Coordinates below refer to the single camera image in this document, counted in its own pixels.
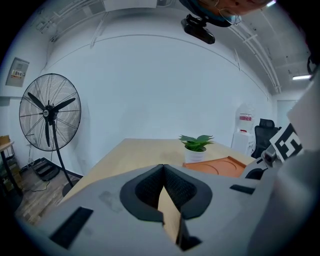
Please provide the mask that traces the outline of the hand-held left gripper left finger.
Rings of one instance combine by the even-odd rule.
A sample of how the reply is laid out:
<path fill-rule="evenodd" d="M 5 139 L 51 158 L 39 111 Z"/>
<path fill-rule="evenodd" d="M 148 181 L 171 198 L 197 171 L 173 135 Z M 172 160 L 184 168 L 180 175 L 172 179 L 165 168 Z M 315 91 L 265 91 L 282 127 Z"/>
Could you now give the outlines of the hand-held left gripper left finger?
<path fill-rule="evenodd" d="M 136 196 L 147 176 L 163 165 L 95 181 L 62 202 L 38 226 L 18 225 L 45 256 L 181 256 L 164 229 L 163 214 Z"/>

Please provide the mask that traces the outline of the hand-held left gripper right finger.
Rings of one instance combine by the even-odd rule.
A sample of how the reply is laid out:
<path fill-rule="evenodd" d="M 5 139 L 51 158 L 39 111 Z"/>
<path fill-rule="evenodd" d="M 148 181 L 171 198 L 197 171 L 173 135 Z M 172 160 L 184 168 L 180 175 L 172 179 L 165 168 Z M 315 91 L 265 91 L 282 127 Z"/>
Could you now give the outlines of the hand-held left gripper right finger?
<path fill-rule="evenodd" d="M 261 180 L 192 171 L 165 164 L 166 191 L 179 210 L 177 244 L 165 256 L 247 256 L 257 223 Z"/>

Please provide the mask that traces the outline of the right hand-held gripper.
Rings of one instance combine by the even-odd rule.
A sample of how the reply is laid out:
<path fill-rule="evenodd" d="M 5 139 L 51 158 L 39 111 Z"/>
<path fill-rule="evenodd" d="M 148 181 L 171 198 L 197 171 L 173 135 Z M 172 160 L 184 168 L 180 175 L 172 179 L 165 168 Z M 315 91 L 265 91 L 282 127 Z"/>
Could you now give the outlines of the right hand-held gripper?
<path fill-rule="evenodd" d="M 287 113 L 289 125 L 272 145 L 282 161 L 267 170 L 240 233 L 241 256 L 320 253 L 320 79 Z"/>

